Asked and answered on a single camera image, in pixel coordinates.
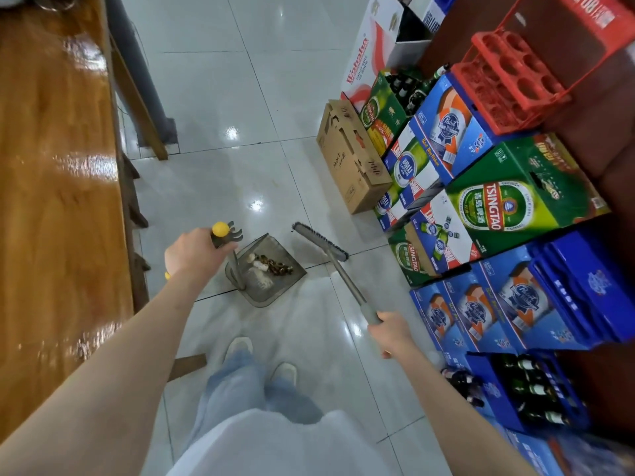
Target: gray dustpan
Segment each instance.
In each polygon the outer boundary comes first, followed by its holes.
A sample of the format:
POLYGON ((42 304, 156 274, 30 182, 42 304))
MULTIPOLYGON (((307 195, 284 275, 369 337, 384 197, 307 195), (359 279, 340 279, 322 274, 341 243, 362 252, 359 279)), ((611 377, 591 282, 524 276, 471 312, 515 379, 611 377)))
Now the gray dustpan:
POLYGON ((278 297, 284 294, 292 285, 303 278, 306 275, 302 266, 291 257, 290 253, 283 248, 280 243, 271 237, 268 233, 262 237, 254 240, 247 247, 243 248, 236 254, 236 260, 230 260, 225 265, 225 275, 229 282, 239 290, 249 303, 256 307, 266 307, 275 301, 278 297), (258 283, 258 279, 255 276, 257 269, 247 262, 247 256, 249 254, 266 255, 269 259, 274 259, 277 262, 281 262, 291 268, 293 273, 287 275, 272 275, 267 272, 267 277, 273 281, 273 285, 264 289, 258 283), (238 279, 241 279, 244 283, 244 289, 237 281, 235 271, 239 271, 238 279))

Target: hand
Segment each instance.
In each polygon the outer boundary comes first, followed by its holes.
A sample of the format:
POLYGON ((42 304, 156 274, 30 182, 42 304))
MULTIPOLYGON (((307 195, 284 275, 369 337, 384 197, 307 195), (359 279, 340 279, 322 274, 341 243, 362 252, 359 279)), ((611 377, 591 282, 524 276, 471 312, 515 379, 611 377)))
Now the hand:
POLYGON ((379 343, 384 359, 390 359, 403 348, 415 345, 408 322, 399 312, 378 312, 377 316, 383 323, 370 325, 368 331, 379 343))
POLYGON ((182 270, 200 272, 208 280, 218 272, 227 254, 238 247, 231 242, 217 249, 211 241, 211 229, 195 228, 182 233, 165 251, 165 268, 171 276, 182 270))

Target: light blue jeans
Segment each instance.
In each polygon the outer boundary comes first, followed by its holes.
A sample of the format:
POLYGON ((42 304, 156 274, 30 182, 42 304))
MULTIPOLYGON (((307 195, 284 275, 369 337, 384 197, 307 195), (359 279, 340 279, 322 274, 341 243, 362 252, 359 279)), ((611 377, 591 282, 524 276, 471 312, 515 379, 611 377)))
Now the light blue jeans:
POLYGON ((207 381, 184 451, 218 424, 249 409, 281 413, 297 424, 314 424, 322 418, 320 408, 300 394, 290 381, 265 378, 265 367, 249 351, 230 355, 207 381))

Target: shoe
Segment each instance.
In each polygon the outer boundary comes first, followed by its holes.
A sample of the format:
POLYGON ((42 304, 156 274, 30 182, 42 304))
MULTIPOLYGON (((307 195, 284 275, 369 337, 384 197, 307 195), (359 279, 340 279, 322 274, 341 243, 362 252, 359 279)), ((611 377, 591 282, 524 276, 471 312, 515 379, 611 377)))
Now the shoe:
POLYGON ((229 356, 237 351, 249 351, 250 354, 253 354, 253 344, 251 344, 251 339, 249 337, 235 338, 227 348, 225 360, 227 360, 229 356))
POLYGON ((271 376, 271 380, 273 381, 279 377, 286 379, 293 384, 293 387, 296 387, 296 384, 298 383, 298 368, 288 362, 282 362, 277 368, 275 368, 275 371, 271 376))

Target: wooden counter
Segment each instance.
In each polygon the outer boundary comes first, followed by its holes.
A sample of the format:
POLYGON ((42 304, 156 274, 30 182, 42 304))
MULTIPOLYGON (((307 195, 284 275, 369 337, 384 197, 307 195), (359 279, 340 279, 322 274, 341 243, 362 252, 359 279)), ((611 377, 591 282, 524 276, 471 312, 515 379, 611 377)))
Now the wooden counter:
POLYGON ((133 314, 103 3, 0 10, 0 441, 133 314))

